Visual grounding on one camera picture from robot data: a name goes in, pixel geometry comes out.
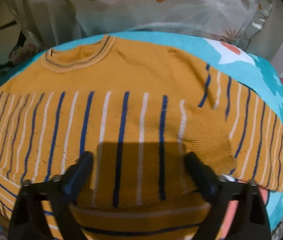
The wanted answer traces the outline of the white crane print pillow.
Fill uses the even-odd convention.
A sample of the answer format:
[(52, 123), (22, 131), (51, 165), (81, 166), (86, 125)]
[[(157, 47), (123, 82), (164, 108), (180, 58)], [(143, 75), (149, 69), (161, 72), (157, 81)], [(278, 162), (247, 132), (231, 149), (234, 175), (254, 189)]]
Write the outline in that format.
[(6, 0), (0, 0), (0, 77), (41, 50), (41, 46), (22, 31)]

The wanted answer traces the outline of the beige curtain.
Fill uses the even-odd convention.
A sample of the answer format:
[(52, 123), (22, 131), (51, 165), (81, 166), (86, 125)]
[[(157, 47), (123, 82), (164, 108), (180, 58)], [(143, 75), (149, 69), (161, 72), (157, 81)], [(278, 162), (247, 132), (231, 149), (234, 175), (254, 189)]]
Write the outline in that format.
[(69, 0), (5, 0), (23, 34), (47, 49), (84, 37)]

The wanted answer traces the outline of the white floral satin pillow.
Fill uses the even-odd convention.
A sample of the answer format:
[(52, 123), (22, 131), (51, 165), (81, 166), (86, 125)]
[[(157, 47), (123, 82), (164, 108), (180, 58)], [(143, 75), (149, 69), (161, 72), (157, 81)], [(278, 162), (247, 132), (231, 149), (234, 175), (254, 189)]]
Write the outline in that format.
[(268, 20), (273, 0), (66, 0), (88, 36), (162, 31), (245, 49)]

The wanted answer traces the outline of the mustard striped knit sweater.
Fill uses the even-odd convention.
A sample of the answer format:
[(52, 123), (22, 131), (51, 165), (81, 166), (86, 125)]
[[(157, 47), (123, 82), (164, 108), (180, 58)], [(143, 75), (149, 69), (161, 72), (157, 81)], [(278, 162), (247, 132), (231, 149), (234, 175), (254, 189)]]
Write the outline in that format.
[(283, 194), (283, 117), (261, 94), (174, 46), (104, 36), (49, 49), (0, 86), (0, 225), (22, 183), (92, 162), (70, 216), (85, 239), (187, 239), (211, 205), (193, 152), (263, 200)]

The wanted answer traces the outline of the turquoise star cartoon blanket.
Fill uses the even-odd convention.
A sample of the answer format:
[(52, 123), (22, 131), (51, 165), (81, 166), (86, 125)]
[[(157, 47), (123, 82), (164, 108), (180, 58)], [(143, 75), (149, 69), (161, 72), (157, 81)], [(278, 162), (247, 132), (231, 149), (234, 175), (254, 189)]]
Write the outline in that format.
[[(253, 63), (247, 63), (243, 60), (226, 62), (225, 57), (228, 53), (217, 44), (217, 41), (189, 35), (147, 31), (124, 31), (116, 33), (115, 36), (128, 40), (173, 46), (200, 57), (217, 70), (224, 72), (257, 92), (283, 121), (283, 85), (281, 84), (276, 70), (266, 59), (251, 55), (251, 58), (254, 60)], [(11, 77), (19, 74), (38, 58), (39, 56), (36, 55), (9, 71), (0, 78), (0, 86)]]

